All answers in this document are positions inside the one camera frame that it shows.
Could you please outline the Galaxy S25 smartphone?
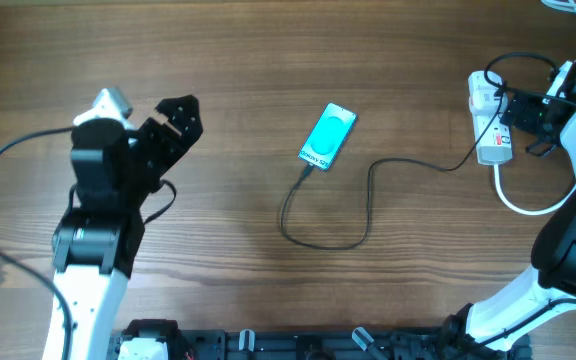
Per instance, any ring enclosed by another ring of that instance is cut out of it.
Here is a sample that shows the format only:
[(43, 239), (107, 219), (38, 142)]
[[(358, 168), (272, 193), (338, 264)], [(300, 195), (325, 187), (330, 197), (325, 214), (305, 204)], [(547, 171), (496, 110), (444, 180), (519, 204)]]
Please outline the Galaxy S25 smartphone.
[(328, 103), (298, 153), (308, 164), (327, 171), (357, 120), (357, 114)]

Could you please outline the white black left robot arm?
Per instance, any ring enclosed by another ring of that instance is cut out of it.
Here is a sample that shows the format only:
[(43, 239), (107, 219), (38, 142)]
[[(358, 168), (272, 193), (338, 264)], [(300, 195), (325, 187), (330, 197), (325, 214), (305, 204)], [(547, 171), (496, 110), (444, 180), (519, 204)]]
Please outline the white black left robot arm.
[(132, 107), (116, 88), (102, 90), (78, 115), (71, 133), (73, 195), (52, 240), (58, 293), (43, 351), (45, 359), (103, 359), (131, 277), (147, 219), (140, 208), (163, 175), (203, 133), (193, 95), (161, 100), (134, 127)]

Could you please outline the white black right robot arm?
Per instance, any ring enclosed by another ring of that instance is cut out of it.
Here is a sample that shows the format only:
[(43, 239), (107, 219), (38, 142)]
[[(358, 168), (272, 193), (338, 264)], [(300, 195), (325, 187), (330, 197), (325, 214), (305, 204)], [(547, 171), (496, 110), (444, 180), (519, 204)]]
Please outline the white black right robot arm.
[(503, 124), (519, 123), (540, 141), (563, 148), (575, 177), (572, 192), (539, 232), (531, 263), (494, 296), (449, 316), (437, 349), (457, 357), (507, 353), (528, 332), (576, 310), (576, 59), (554, 67), (547, 93), (518, 90)]

